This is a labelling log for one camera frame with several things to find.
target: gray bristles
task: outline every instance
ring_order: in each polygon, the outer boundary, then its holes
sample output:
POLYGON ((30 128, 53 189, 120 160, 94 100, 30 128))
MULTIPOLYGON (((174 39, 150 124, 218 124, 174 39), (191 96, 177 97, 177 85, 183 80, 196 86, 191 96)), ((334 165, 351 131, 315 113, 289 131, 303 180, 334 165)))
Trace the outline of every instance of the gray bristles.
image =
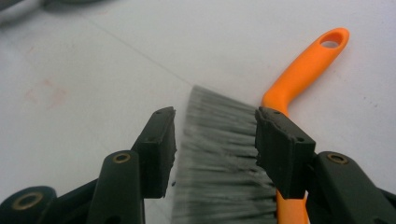
POLYGON ((276 223, 276 189, 256 165, 255 109, 193 88, 178 159, 173 224, 276 223))

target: orange handle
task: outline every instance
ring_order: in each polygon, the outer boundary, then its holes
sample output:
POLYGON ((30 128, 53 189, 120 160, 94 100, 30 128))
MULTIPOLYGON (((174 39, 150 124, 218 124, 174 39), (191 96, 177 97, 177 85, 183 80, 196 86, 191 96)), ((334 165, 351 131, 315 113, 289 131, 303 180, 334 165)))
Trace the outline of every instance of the orange handle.
MULTIPOLYGON (((330 30, 315 40, 277 79, 262 97, 262 106, 289 116, 289 103, 319 77, 346 46, 345 28, 330 30)), ((284 200, 276 193, 278 224, 306 224, 305 200, 284 200)))
POLYGON ((349 31, 336 28, 321 35, 283 72, 262 97, 262 106, 285 114, 289 103, 305 90, 332 63, 346 46, 349 31))

